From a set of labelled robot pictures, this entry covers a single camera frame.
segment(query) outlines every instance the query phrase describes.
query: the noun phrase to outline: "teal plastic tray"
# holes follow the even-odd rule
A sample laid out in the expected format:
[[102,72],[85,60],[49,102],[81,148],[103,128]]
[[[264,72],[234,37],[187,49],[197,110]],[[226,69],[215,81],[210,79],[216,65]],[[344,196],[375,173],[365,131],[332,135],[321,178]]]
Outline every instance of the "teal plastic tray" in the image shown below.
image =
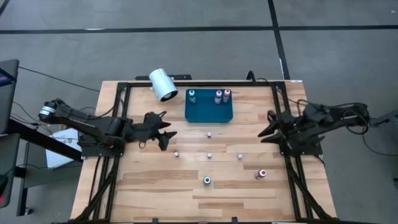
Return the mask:
[[[189,91],[195,90],[195,103],[189,100]],[[190,123],[228,123],[233,118],[232,91],[228,102],[215,103],[218,89],[187,89],[185,92],[185,119]]]

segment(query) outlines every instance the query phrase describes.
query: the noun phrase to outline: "wooden table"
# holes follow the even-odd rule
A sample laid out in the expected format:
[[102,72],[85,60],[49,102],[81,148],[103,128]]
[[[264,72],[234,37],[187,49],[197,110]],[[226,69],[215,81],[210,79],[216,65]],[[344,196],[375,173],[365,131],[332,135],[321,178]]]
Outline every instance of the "wooden table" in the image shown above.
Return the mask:
[[[290,99],[305,99],[303,83],[286,85]],[[103,82],[96,114],[113,106],[116,86],[117,82]],[[160,103],[150,88],[132,88],[127,117],[140,123],[147,112],[166,110],[164,121],[172,125],[165,130],[178,134],[165,152],[160,151],[157,141],[148,141],[144,149],[137,142],[126,146],[119,164],[111,221],[150,222],[159,218],[160,222],[230,222],[231,217],[247,222],[295,220],[279,146],[260,143],[257,138],[268,125],[267,111],[274,110],[271,88],[231,87],[234,118],[229,124],[186,122],[187,88],[177,89],[179,94],[174,99]],[[290,107],[297,112],[294,103]],[[213,134],[210,139],[207,132]],[[175,151],[180,153],[179,158],[174,156]],[[71,218],[88,204],[96,160],[84,161]],[[323,164],[313,156],[302,156],[302,160],[309,191],[335,217]],[[259,169],[267,171],[266,178],[254,179]],[[204,176],[212,178],[210,186],[203,185]],[[302,195],[299,189],[297,192],[305,217]],[[106,192],[100,217],[104,217],[107,196]]]

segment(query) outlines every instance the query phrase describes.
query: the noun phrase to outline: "concrete floor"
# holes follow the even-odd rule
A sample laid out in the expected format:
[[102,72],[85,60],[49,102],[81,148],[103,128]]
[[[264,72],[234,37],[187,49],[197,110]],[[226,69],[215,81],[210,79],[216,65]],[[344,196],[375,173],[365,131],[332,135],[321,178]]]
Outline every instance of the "concrete floor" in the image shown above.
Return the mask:
[[[398,24],[398,2],[389,0],[275,0],[280,26]],[[0,29],[89,29],[168,26],[270,26],[266,0],[11,0]],[[326,104],[360,101],[373,117],[398,108],[398,30],[281,32],[291,79],[303,80],[308,99]],[[132,80],[156,68],[194,79],[281,79],[273,31],[141,34],[0,35],[0,60],[99,89],[103,80]],[[95,106],[98,94],[19,70],[15,101],[36,115],[56,97],[76,108]],[[27,116],[18,107],[12,111]],[[398,153],[388,127],[372,129],[369,145]],[[373,154],[361,137],[339,129],[322,143],[338,217],[396,223],[398,158]],[[68,220],[78,179],[30,189],[35,213],[15,217],[11,204],[0,223]]]

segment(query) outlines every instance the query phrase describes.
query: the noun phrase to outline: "wood grain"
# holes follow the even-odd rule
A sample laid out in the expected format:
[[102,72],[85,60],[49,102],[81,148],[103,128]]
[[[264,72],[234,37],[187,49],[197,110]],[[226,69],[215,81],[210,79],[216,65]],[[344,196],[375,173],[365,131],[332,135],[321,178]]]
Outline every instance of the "wood grain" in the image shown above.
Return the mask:
[[[96,114],[113,106],[116,85],[117,82],[103,82]],[[290,99],[305,99],[302,83],[286,85]],[[150,222],[153,217],[161,222],[230,222],[231,217],[243,222],[294,220],[284,158],[277,145],[261,144],[257,138],[268,125],[267,111],[274,109],[271,89],[230,89],[234,118],[229,124],[187,123],[186,88],[178,88],[179,94],[163,103],[157,102],[147,87],[132,89],[129,118],[138,123],[149,111],[166,110],[164,121],[172,125],[165,130],[178,134],[165,152],[152,141],[143,149],[135,142],[126,146],[119,165],[112,222]],[[297,105],[289,103],[292,112],[298,114]],[[208,139],[207,132],[213,137]],[[180,153],[179,158],[174,157],[175,151]],[[211,159],[206,156],[209,152],[213,154]],[[326,212],[335,216],[322,163],[312,156],[302,156],[302,160],[309,191]],[[79,215],[88,203],[95,163],[96,158],[84,161],[71,218]],[[259,169],[267,170],[266,178],[254,179]],[[209,186],[203,185],[205,176],[212,178]],[[103,198],[102,216],[107,196]],[[300,203],[304,217],[302,199]]]

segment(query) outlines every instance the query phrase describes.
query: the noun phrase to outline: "wooden tabletop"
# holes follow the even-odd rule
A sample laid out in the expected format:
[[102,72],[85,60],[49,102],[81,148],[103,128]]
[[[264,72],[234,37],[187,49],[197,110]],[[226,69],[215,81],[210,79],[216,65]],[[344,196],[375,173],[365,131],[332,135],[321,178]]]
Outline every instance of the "wooden tabletop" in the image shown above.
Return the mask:
[[[303,83],[286,85],[290,99],[305,99]],[[116,86],[117,82],[103,82],[96,114],[113,106]],[[147,112],[166,110],[163,120],[172,125],[165,130],[178,134],[165,152],[160,151],[157,141],[148,141],[144,149],[137,142],[126,146],[119,164],[111,221],[150,222],[159,218],[160,222],[230,222],[231,217],[247,222],[295,220],[279,147],[260,143],[257,138],[269,124],[267,111],[274,110],[271,88],[231,87],[234,118],[228,124],[186,122],[187,88],[177,89],[179,94],[174,99],[161,103],[149,87],[132,88],[127,117],[140,123]],[[294,103],[290,107],[293,113],[297,111]],[[207,132],[213,136],[207,138]],[[243,155],[242,160],[238,160],[238,154]],[[88,204],[96,160],[89,158],[83,163],[71,218]],[[335,217],[323,164],[313,156],[302,156],[302,160],[309,191]],[[262,180],[254,178],[259,169],[267,171]],[[208,186],[203,184],[205,176],[212,179]],[[299,189],[297,192],[305,217],[302,195]],[[107,196],[106,192],[100,217],[104,216]]]

